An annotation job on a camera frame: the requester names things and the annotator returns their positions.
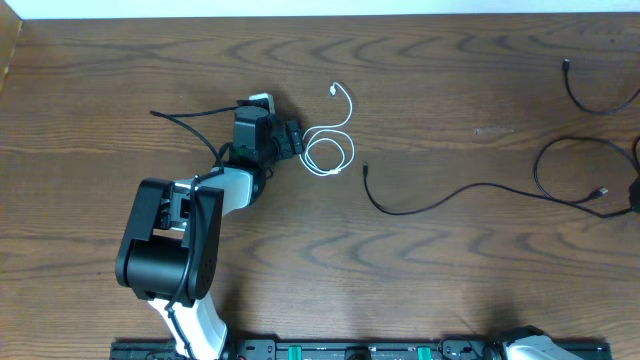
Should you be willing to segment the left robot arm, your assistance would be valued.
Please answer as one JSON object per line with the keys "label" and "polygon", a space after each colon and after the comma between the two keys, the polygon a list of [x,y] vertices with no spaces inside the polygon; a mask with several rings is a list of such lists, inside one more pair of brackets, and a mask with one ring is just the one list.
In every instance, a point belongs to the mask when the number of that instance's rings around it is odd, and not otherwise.
{"label": "left robot arm", "polygon": [[208,173],[141,181],[116,259],[117,282],[161,314],[184,359],[235,358],[210,293],[221,220],[253,204],[275,164],[303,150],[298,122],[282,122],[270,95],[230,110],[233,140],[213,151]]}

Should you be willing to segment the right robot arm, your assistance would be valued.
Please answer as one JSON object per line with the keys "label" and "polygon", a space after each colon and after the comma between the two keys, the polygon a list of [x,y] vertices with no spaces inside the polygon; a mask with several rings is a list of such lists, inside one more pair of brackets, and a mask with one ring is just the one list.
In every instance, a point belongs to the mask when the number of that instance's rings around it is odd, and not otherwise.
{"label": "right robot arm", "polygon": [[[560,199],[549,195],[541,185],[539,177],[534,175],[534,181],[545,200],[554,200],[563,205],[571,205],[574,208],[581,208],[582,211],[590,210],[581,204],[595,200],[604,196],[606,191],[599,188],[592,192],[589,197],[573,202],[560,201]],[[594,215],[600,218],[613,218],[628,213],[639,214],[639,175],[628,187],[629,205],[617,212]],[[583,359],[613,359],[611,351],[606,344],[602,343],[556,343],[549,335],[534,326],[524,326],[507,332],[496,343],[502,359],[508,360],[583,360]]]}

